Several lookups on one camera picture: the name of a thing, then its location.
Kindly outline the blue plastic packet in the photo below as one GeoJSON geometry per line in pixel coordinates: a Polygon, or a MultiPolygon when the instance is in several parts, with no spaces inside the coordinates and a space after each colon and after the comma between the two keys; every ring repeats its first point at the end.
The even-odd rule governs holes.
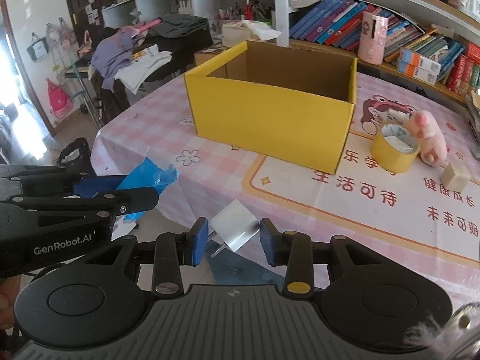
{"type": "Polygon", "coordinates": [[[155,188],[160,195],[168,186],[177,181],[180,173],[181,172],[171,163],[169,163],[166,168],[162,168],[151,158],[145,157],[143,161],[120,182],[116,190],[152,187],[155,188]]]}

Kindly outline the white charger plug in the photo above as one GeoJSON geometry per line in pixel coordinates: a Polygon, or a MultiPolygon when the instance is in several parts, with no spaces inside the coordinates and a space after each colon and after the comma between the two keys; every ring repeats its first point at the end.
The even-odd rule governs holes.
{"type": "Polygon", "coordinates": [[[233,252],[258,233],[260,222],[242,203],[235,199],[209,221],[211,230],[208,240],[215,236],[222,239],[222,244],[210,255],[215,258],[222,250],[228,248],[233,252]]]}

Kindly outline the yellow tape roll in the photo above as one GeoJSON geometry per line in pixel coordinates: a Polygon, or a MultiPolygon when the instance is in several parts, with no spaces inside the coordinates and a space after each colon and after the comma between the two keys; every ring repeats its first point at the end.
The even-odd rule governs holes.
{"type": "Polygon", "coordinates": [[[371,147],[371,155],[377,164],[395,174],[407,172],[419,152],[419,141],[400,124],[380,127],[371,147]]]}

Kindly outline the pink plush pig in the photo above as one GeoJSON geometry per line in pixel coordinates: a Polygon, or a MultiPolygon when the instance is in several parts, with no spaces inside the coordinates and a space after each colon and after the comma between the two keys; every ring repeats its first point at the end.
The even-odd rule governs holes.
{"type": "Polygon", "coordinates": [[[405,124],[420,144],[421,160],[432,167],[445,166],[448,145],[433,115],[429,111],[416,111],[405,124]]]}

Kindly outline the beige eraser block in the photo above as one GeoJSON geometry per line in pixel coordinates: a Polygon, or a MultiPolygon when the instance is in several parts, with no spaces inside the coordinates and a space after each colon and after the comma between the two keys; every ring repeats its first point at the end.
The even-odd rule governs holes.
{"type": "Polygon", "coordinates": [[[440,181],[444,188],[453,192],[462,192],[470,182],[470,172],[463,165],[450,163],[440,175],[440,181]]]}

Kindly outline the pink checkered tablecloth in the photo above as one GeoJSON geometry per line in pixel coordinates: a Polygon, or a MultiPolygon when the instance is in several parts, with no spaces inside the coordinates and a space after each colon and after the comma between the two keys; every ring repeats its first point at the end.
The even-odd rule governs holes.
{"type": "Polygon", "coordinates": [[[99,174],[126,174],[148,152],[180,171],[160,196],[159,211],[190,226],[239,201],[257,218],[316,241],[348,236],[439,284],[455,306],[479,299],[479,162],[465,120],[455,112],[384,80],[359,74],[357,102],[430,111],[451,145],[449,159],[471,175],[459,193],[440,182],[441,169],[416,160],[394,174],[370,153],[370,127],[357,108],[334,175],[239,147],[195,131],[185,83],[176,78],[103,127],[92,164],[99,174]]]}

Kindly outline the pile of clothes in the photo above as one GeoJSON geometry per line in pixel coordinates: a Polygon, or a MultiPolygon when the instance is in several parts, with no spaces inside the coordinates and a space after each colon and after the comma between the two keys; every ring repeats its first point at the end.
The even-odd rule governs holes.
{"type": "Polygon", "coordinates": [[[194,54],[212,44],[208,20],[167,14],[145,24],[125,26],[100,41],[90,66],[102,77],[102,88],[121,83],[137,93],[146,80],[161,80],[194,61],[194,54]]]}

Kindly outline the yellow cardboard box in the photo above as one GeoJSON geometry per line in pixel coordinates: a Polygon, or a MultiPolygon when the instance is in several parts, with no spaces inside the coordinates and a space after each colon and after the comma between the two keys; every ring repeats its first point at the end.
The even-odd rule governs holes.
{"type": "Polygon", "coordinates": [[[335,174],[356,73],[352,56],[244,41],[184,79],[199,136],[335,174]]]}

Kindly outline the tissue box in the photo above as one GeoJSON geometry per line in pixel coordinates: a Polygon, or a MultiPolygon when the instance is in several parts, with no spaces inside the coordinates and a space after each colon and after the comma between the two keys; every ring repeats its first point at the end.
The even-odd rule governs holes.
{"type": "Polygon", "coordinates": [[[243,41],[272,41],[280,35],[280,31],[270,28],[263,22],[247,19],[222,24],[221,28],[222,45],[227,48],[243,41]]]}

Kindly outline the pink cylindrical dispenser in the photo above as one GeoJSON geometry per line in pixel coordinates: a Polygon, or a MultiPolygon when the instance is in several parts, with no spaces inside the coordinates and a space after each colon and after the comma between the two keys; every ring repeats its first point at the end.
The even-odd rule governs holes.
{"type": "Polygon", "coordinates": [[[361,23],[358,57],[367,63],[380,65],[388,30],[388,18],[364,12],[361,23]]]}

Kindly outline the orange white box lower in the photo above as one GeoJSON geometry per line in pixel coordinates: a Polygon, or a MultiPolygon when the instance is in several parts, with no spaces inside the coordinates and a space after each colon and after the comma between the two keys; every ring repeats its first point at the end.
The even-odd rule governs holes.
{"type": "Polygon", "coordinates": [[[436,62],[427,63],[424,67],[419,67],[403,61],[398,61],[396,66],[399,72],[431,85],[434,85],[437,82],[441,69],[441,65],[436,62]]]}

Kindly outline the orange white box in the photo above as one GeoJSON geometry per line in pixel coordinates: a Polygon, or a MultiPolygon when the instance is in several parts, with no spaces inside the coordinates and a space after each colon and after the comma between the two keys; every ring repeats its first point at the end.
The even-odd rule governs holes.
{"type": "Polygon", "coordinates": [[[441,65],[433,59],[420,55],[414,51],[411,51],[411,49],[406,48],[402,48],[400,50],[397,60],[397,67],[399,67],[401,63],[426,70],[427,72],[435,75],[438,75],[441,70],[441,65]]]}
{"type": "Polygon", "coordinates": [[[399,72],[431,85],[434,85],[437,82],[441,69],[441,65],[436,62],[427,63],[424,67],[419,67],[403,61],[398,61],[396,66],[399,72]]]}

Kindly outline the orange white box upper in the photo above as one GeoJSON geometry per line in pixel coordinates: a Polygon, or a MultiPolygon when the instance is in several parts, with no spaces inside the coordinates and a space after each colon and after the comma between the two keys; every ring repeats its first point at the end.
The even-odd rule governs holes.
{"type": "Polygon", "coordinates": [[[433,59],[420,55],[414,51],[411,51],[411,49],[406,48],[402,48],[400,50],[397,60],[397,67],[399,67],[401,63],[426,70],[427,72],[435,75],[438,75],[441,70],[441,65],[433,59]]]}

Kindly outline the red dictionary book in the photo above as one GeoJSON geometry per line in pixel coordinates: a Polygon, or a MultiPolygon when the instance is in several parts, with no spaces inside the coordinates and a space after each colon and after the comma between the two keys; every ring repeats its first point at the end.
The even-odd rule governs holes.
{"type": "Polygon", "coordinates": [[[447,88],[459,95],[469,94],[479,87],[479,46],[463,41],[462,53],[455,59],[447,80],[447,88]]]}

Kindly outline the white wooden bookshelf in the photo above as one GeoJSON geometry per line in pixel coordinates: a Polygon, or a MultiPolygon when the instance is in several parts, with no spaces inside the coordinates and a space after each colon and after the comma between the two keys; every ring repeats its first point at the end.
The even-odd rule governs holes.
{"type": "Polygon", "coordinates": [[[412,81],[457,102],[465,95],[447,88],[450,71],[464,49],[463,41],[479,46],[479,0],[116,0],[103,9],[110,27],[126,24],[128,16],[151,21],[168,13],[201,16],[219,38],[222,24],[257,20],[281,32],[272,40],[280,45],[354,55],[369,74],[412,81]],[[365,11],[388,18],[380,65],[358,57],[365,11]],[[397,70],[402,48],[441,65],[434,85],[397,70]]]}

